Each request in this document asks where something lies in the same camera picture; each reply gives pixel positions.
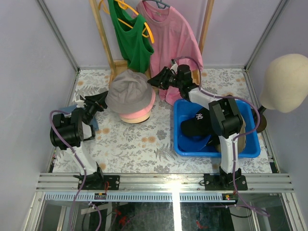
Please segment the grey bucket hat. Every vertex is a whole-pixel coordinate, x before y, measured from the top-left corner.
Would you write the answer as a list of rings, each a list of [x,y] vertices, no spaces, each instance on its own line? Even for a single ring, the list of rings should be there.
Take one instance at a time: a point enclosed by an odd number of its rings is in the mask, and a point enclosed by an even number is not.
[[[153,88],[145,74],[125,70],[112,81],[105,103],[118,114],[132,114],[147,107]]]

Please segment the pink bucket hat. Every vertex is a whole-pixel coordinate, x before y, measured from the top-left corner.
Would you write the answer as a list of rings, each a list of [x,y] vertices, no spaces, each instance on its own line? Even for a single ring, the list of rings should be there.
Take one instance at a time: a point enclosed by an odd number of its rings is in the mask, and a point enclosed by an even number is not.
[[[130,113],[130,114],[119,114],[120,117],[125,118],[125,119],[136,119],[136,118],[140,118],[142,116],[145,116],[147,114],[149,114],[151,112],[151,109],[154,105],[155,102],[155,98],[156,98],[156,93],[154,90],[152,90],[152,98],[150,103],[143,109],[134,112],[134,113]]]

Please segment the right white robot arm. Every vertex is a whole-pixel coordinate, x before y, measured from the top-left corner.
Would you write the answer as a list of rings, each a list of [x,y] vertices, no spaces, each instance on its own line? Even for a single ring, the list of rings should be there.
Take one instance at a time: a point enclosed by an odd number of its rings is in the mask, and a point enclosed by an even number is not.
[[[235,99],[232,96],[215,96],[203,90],[193,82],[190,67],[186,64],[179,65],[176,71],[164,67],[148,83],[162,90],[175,87],[183,99],[202,107],[194,118],[181,122],[180,130],[184,136],[193,139],[219,138],[221,164],[219,176],[215,177],[213,184],[225,190],[236,188],[237,180],[242,176],[236,137],[240,134],[243,119]]]

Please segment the peach bucket hat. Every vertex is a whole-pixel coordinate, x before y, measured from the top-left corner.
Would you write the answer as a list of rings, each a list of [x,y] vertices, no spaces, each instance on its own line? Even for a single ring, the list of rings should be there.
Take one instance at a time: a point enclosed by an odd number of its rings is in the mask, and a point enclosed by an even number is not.
[[[126,123],[130,123],[130,124],[139,124],[142,123],[146,120],[148,120],[150,118],[151,112],[148,112],[147,114],[138,117],[138,118],[125,118],[123,116],[119,116],[120,119]]]

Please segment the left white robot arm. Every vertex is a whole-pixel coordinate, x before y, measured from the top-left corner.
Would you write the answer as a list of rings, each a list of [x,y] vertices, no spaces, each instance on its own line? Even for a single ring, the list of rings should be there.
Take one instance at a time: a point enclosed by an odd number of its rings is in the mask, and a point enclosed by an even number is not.
[[[53,110],[50,112],[50,140],[54,147],[67,150],[79,168],[80,190],[106,190],[109,182],[105,180],[99,164],[90,156],[84,143],[95,138],[95,129],[91,121],[97,112],[107,109],[105,98],[108,92],[80,97],[72,112]]]

